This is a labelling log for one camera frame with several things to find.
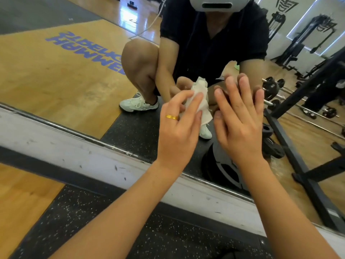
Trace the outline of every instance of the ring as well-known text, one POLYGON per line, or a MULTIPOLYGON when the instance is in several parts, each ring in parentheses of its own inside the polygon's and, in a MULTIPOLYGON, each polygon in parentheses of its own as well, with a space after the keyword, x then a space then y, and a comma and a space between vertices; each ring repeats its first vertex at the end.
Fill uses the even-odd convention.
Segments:
POLYGON ((166 115, 167 118, 178 120, 178 116, 166 115))

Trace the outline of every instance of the wooden platform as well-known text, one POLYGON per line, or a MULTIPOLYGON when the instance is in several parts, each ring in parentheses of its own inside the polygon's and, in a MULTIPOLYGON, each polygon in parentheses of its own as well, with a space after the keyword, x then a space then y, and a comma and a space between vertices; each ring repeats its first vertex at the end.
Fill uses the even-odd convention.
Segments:
MULTIPOLYGON (((146 0, 133 0, 138 4, 137 11, 127 7, 130 0, 70 1, 120 27, 106 20, 98 20, 0 36, 0 57, 6 60, 0 65, 0 102, 101 138, 120 114, 119 102, 136 93, 136 89, 121 73, 120 65, 114 65, 113 69, 109 66, 119 61, 125 43, 134 35, 132 32, 140 33, 151 24, 156 14, 153 13, 154 7, 146 0), (75 34, 67 36, 70 40, 80 36, 81 39, 75 40, 87 39, 107 48, 108 52, 114 52, 114 58, 100 54, 102 59, 112 62, 103 61, 105 65, 102 65, 100 61, 85 58, 87 54, 75 53, 72 47, 67 50, 68 47, 63 48, 63 44, 46 40, 68 32, 75 34)), ((159 18, 152 29, 141 36, 158 44, 160 22, 159 18)), ((95 52, 89 48, 84 51, 95 52)), ((293 73, 269 61, 266 66, 265 76, 284 78, 286 86, 294 88, 296 79, 293 73)), ((226 70, 237 74, 233 63, 226 70)), ((345 122, 343 107, 336 107, 341 116, 337 121, 345 122)), ((307 118, 295 107, 291 112, 307 118)), ((330 144, 334 141, 344 143, 344 140, 287 114, 280 118, 280 122, 309 168, 339 155, 330 144)), ((326 120, 318 118, 313 122, 340 133, 338 126, 326 120)), ((303 187, 293 181, 293 169, 287 158, 273 160, 271 168, 307 217, 314 223, 322 224, 303 187)), ((327 179, 320 185, 345 213, 345 173, 327 179)), ((62 186, 49 179, 0 165, 0 258, 9 256, 62 186)))

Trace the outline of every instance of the white headset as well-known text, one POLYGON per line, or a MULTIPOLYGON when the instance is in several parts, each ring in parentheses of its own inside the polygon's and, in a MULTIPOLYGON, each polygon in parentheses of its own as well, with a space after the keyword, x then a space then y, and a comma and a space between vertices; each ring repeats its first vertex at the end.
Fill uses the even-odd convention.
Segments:
POLYGON ((190 0, 198 12, 239 12, 250 0, 190 0))

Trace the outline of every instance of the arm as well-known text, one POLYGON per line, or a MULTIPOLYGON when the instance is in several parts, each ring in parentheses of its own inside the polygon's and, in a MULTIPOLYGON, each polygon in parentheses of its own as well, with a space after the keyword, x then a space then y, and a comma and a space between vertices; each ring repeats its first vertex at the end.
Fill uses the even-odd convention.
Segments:
POLYGON ((173 72, 178 50, 179 45, 177 43, 168 38, 161 37, 155 81, 164 102, 170 101, 170 87, 175 86, 173 72))
POLYGON ((180 121, 180 104, 194 91, 180 92, 161 110, 157 160, 114 203, 76 233, 50 258, 126 258, 149 215, 192 157, 198 142, 202 94, 192 100, 180 121))
POLYGON ((239 72, 246 74, 249 79, 251 90, 254 87, 262 87, 262 78, 265 78, 264 74, 264 60, 262 59, 251 59, 240 62, 239 72))
POLYGON ((255 93, 248 78, 226 79, 231 105, 221 89, 215 91, 220 111, 215 113, 219 143, 238 165, 255 201, 268 240, 277 258, 339 258, 312 223, 298 209, 272 173, 261 152, 264 93, 255 93))

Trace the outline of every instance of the shoe sole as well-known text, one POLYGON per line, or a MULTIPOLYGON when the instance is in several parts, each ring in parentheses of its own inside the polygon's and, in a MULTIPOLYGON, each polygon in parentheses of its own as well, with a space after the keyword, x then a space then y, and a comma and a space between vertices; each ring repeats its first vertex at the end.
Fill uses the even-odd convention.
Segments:
POLYGON ((155 108, 155 109, 147 109, 147 110, 133 110, 132 112, 130 112, 130 111, 126 111, 125 109, 123 109, 120 105, 119 105, 119 108, 122 110, 122 111, 124 111, 124 112, 126 112, 126 113, 134 113, 134 112, 145 112, 145 111, 156 111, 158 108, 159 108, 159 103, 158 103, 158 107, 157 108, 155 108))

